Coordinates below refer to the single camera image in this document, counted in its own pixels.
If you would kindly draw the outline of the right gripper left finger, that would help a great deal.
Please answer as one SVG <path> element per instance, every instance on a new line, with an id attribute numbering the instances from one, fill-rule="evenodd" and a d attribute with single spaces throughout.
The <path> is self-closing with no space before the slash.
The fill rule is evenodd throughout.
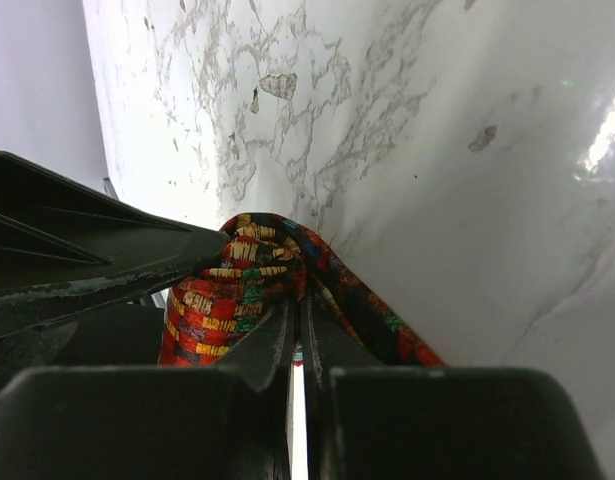
<path id="1" fill-rule="evenodd" d="M 285 479 L 293 305 L 209 367 L 28 369 L 0 393 L 0 479 Z"/>

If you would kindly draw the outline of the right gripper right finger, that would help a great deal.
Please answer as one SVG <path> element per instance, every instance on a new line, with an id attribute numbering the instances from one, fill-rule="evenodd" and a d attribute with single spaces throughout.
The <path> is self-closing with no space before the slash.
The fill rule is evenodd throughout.
<path id="1" fill-rule="evenodd" d="M 387 366 L 300 307 L 313 479 L 599 479 L 565 390 L 520 368 Z"/>

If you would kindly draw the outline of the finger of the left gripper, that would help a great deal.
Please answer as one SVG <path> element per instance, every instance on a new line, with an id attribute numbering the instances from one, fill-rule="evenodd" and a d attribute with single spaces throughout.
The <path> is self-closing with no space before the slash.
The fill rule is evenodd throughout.
<path id="1" fill-rule="evenodd" d="M 227 241 L 0 151 L 0 339 L 163 290 Z"/>

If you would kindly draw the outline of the red patterned tie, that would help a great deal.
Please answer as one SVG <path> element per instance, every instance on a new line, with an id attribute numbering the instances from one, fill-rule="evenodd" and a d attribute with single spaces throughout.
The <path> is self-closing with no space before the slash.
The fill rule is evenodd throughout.
<path id="1" fill-rule="evenodd" d="M 314 231 L 274 213 L 243 213 L 222 227 L 220 262 L 168 294 L 158 363 L 208 366 L 226 355 L 278 302 L 314 288 L 334 321 L 388 365 L 442 360 Z"/>

